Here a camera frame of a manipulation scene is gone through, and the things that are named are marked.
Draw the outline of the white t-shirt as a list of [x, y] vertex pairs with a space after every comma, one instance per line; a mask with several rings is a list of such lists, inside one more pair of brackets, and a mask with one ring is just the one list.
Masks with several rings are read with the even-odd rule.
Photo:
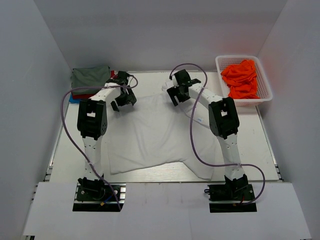
[[169, 95], [162, 92], [140, 97], [135, 105], [119, 111], [107, 106], [107, 130], [102, 138], [101, 163], [105, 174], [122, 174], [169, 163], [183, 163], [197, 177], [211, 180], [215, 168], [224, 162], [221, 147], [210, 130], [208, 110], [189, 99], [174, 106]]

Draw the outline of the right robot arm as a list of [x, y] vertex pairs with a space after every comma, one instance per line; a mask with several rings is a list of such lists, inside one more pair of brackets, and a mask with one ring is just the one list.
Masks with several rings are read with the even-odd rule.
[[236, 200], [244, 193], [248, 186], [248, 178], [241, 166], [240, 154], [237, 143], [238, 127], [240, 121], [235, 102], [231, 97], [219, 96], [205, 87], [199, 79], [192, 79], [189, 73], [183, 69], [169, 75], [172, 86], [166, 91], [174, 106], [189, 99], [194, 99], [191, 111], [189, 134], [191, 147], [195, 150], [193, 142], [193, 118], [198, 103], [208, 111], [209, 128], [220, 144], [224, 164], [211, 164], [204, 162], [197, 153], [196, 158], [209, 167], [225, 168], [226, 195]]

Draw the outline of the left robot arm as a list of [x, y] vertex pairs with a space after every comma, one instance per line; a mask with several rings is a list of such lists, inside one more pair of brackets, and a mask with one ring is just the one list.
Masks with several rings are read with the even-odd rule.
[[133, 106], [137, 102], [133, 87], [130, 86], [130, 77], [135, 78], [125, 71], [119, 71], [106, 81], [104, 88], [79, 103], [77, 129], [84, 145], [84, 177], [87, 180], [99, 181], [104, 176], [101, 148], [108, 127], [107, 106], [118, 112], [119, 107]]

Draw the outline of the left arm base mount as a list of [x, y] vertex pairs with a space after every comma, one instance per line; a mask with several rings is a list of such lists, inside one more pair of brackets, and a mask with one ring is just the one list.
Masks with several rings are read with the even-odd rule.
[[126, 198], [126, 184], [108, 186], [102, 180], [79, 178], [73, 201], [73, 212], [120, 212]]

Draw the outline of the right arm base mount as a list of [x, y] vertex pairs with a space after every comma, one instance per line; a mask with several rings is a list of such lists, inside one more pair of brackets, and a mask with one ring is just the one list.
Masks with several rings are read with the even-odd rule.
[[224, 184], [210, 184], [204, 190], [209, 196], [211, 213], [254, 213], [257, 205], [254, 202], [253, 186], [244, 174], [239, 179], [225, 178]]

